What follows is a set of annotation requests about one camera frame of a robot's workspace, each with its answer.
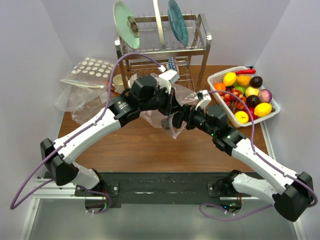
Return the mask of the yellow apple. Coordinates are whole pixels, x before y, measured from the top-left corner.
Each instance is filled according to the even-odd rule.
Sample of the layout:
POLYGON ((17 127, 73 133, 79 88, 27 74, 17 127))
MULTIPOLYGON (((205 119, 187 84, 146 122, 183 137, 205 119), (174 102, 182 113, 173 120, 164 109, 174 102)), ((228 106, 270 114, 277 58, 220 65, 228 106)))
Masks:
POLYGON ((249 122, 249 115, 245 111, 237 111, 234 116, 241 124, 247 124, 249 122))

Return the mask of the clear polka dot zip bag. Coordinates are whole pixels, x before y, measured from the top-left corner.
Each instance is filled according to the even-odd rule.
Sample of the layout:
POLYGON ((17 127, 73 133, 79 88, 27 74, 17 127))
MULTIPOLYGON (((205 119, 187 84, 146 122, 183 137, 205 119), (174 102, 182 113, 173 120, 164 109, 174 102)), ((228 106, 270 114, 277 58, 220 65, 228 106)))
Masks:
MULTIPOLYGON (((177 102, 183 106, 197 105, 199 100, 197 99, 197 93, 189 88, 186 88, 180 84, 173 83, 172 88, 175 90, 175 98, 177 102)), ((179 120, 179 114, 173 113, 169 116, 163 115, 158 110, 147 110, 140 113, 140 117, 149 123, 152 127, 162 129, 161 120, 169 119, 170 130, 164 130, 170 137, 176 139, 178 135, 186 128, 186 122, 182 121, 181 125, 176 128, 177 121, 179 120)))

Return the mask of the dark purple plum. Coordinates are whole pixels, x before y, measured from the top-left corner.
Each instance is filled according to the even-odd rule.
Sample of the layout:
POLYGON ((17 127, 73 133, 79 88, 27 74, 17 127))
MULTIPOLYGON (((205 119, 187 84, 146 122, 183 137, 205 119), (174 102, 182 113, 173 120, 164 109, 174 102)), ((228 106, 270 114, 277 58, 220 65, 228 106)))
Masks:
POLYGON ((249 82, 251 87, 260 88, 263 85, 263 78, 260 76, 253 76, 249 82))

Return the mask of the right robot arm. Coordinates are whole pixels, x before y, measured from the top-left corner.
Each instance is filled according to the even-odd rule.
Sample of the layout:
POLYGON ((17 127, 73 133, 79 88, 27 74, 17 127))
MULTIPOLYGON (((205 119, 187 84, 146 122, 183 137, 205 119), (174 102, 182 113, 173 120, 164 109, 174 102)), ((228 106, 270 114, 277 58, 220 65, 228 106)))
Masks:
POLYGON ((298 174, 256 148, 252 140, 229 126, 227 115, 219 105, 203 110, 185 104, 173 115, 172 123, 175 128, 186 123, 187 130, 197 128, 210 135, 220 151, 245 163, 261 177, 257 179, 233 170, 212 186, 214 190, 230 197, 239 193, 259 198, 291 222, 318 203, 308 173, 298 174))

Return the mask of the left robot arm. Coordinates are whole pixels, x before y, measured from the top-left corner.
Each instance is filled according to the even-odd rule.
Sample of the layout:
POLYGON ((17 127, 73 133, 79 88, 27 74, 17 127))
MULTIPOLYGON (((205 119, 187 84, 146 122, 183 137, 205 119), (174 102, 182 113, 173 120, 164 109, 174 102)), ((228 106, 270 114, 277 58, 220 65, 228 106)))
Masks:
POLYGON ((92 196, 99 196, 104 190, 103 180, 96 170, 77 164, 76 159, 102 137, 139 118, 141 112, 158 110, 165 116, 172 114, 180 107, 172 88, 175 81, 168 72, 158 79, 143 76, 73 132, 54 141, 44 139, 40 143, 41 156, 56 185, 74 183, 85 187, 92 196))

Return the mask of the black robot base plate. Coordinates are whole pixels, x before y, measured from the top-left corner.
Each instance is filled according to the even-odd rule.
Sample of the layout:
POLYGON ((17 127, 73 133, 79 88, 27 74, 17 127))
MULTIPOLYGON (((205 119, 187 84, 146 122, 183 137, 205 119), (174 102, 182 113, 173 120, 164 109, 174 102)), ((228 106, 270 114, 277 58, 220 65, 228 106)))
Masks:
POLYGON ((245 194, 220 190, 226 172, 102 172, 111 206, 124 204, 219 204, 221 198, 238 200, 245 194))

